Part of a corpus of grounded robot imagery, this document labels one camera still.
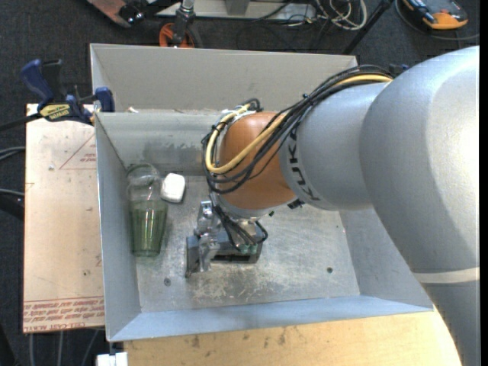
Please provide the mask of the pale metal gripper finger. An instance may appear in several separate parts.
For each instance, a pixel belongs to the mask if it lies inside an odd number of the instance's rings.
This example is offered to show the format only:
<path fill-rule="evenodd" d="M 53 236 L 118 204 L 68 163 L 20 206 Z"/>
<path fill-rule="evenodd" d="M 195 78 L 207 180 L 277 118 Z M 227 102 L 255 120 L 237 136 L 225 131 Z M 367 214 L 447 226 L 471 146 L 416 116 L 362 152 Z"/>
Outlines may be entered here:
<path fill-rule="evenodd" d="M 214 209 L 211 201 L 202 201 L 200 203 L 194 235 L 201 238 L 211 234 L 214 231 Z"/>
<path fill-rule="evenodd" d="M 189 236 L 186 239 L 185 277 L 210 270 L 212 239 L 209 236 Z"/>

